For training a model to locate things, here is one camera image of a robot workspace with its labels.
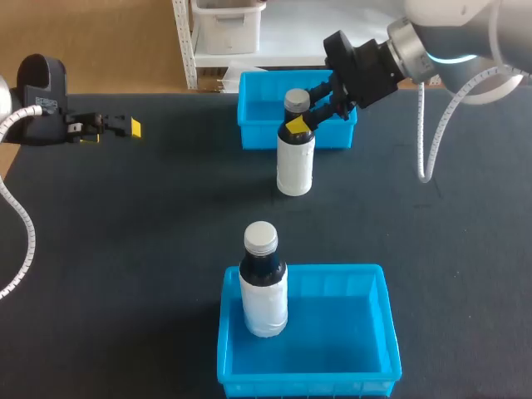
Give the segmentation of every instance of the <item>dark bottle with white label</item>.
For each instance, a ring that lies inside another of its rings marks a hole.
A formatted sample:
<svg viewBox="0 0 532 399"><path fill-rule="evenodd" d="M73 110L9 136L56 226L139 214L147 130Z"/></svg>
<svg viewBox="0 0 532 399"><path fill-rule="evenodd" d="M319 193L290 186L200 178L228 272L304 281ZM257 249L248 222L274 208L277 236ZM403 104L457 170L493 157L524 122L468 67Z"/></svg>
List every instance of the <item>dark bottle with white label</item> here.
<svg viewBox="0 0 532 399"><path fill-rule="evenodd" d="M252 223L244 232L240 288L246 325L257 337L278 335L288 321L288 269L277 245L277 230L268 222Z"/></svg>
<svg viewBox="0 0 532 399"><path fill-rule="evenodd" d="M278 129L277 187L286 195L306 194L313 185L316 138L313 131L291 133L286 124L310 108L310 95L292 89L284 97L284 123Z"/></svg>

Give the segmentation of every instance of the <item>black table surface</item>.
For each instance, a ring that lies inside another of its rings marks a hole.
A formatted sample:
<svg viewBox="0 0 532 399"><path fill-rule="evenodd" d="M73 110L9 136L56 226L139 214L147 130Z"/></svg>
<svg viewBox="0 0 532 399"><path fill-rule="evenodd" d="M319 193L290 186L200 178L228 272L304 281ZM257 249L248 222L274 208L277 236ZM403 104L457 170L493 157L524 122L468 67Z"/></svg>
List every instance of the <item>black table surface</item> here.
<svg viewBox="0 0 532 399"><path fill-rule="evenodd" d="M427 94L428 139L449 99ZM77 111L131 113L143 139L22 149L7 186L37 255L0 302L1 398L224 397L222 278L260 219L289 264L383 267L403 369L393 397L532 395L530 89L461 107L427 185L416 93L398 92L359 112L351 150L317 152L300 198L278 193L274 151L240 149L236 102L74 96ZM3 201L0 220L4 285L27 239Z"/></svg>

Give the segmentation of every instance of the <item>white cable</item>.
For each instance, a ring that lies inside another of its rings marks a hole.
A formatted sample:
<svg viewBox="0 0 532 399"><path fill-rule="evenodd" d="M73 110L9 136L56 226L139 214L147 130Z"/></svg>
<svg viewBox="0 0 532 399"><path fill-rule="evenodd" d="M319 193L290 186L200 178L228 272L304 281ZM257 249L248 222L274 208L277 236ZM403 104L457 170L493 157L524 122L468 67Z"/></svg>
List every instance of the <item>white cable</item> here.
<svg viewBox="0 0 532 399"><path fill-rule="evenodd" d="M21 119L27 118L29 116L39 116L42 115L42 107L40 106L29 106L27 108L22 108L16 112L13 112L10 116L6 118L2 124L0 124L0 143L3 141L3 138L7 134L7 131L15 123ZM22 281L27 271L30 269L30 265L33 261L33 255L35 254L36 248L36 237L35 237L35 228L33 227L33 222L30 219L29 214L26 210L19 204L19 202L12 196L12 194L7 189L6 185L3 183L2 176L0 176L0 195L10 204L21 217L22 221L26 225L27 231L27 252L26 258L22 267L18 271L15 278L9 283L2 291L0 291L0 299L5 298L10 292L15 289L15 287Z"/></svg>
<svg viewBox="0 0 532 399"><path fill-rule="evenodd" d="M502 53L499 46L499 11L502 6L502 0L493 0L491 4L490 21L488 25L488 32L490 37L490 49L493 61L499 67L500 71L505 71L505 63L502 59Z"/></svg>
<svg viewBox="0 0 532 399"><path fill-rule="evenodd" d="M500 69L497 66L483 71L468 81L453 97L451 103L447 107L446 111L440 119L440 123L432 139L431 152L426 165L426 171L424 168L424 150L423 150L423 131L424 131L424 114L425 114L425 85L421 83L418 90L418 114L417 114L417 175L422 183L428 183L431 181L432 172L434 172L434 164L436 163L436 157L440 148L441 138L446 131L447 124L455 112L456 108L462 100L473 90L476 86L483 81L500 73ZM520 71L519 69L505 66L504 72L508 72L515 75L530 76L528 72Z"/></svg>

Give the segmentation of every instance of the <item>yellow tape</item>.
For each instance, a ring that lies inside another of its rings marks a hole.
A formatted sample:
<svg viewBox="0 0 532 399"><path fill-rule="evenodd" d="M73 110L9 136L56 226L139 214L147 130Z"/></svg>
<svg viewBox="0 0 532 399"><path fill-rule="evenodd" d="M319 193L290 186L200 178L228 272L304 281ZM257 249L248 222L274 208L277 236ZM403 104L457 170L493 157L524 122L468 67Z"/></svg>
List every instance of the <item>yellow tape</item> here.
<svg viewBox="0 0 532 399"><path fill-rule="evenodd" d="M141 138L142 137L142 128L140 123L131 118L131 135L133 137Z"/></svg>
<svg viewBox="0 0 532 399"><path fill-rule="evenodd" d="M296 119L290 121L286 124L286 127L290 133L297 135L298 133L306 133L310 131L310 128L307 126L303 120L303 115L298 116Z"/></svg>

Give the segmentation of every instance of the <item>blue plastic bin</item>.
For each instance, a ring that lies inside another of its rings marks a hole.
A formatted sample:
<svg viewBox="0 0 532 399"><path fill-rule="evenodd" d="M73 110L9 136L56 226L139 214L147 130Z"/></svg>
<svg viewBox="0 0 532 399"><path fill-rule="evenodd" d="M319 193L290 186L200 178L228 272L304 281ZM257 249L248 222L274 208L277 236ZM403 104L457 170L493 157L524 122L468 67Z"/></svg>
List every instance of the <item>blue plastic bin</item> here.
<svg viewBox="0 0 532 399"><path fill-rule="evenodd" d="M246 328L239 269L227 269L218 336L227 397L390 396L399 378L380 266L288 266L288 324L271 338Z"/></svg>
<svg viewBox="0 0 532 399"><path fill-rule="evenodd" d="M315 87L327 81L330 75L331 71L324 70L243 73L240 77L238 112L242 147L245 150L277 148L277 132L284 120L286 92ZM324 121L316 130L316 147L351 148L356 124L357 110L351 112L349 121L337 115Z"/></svg>

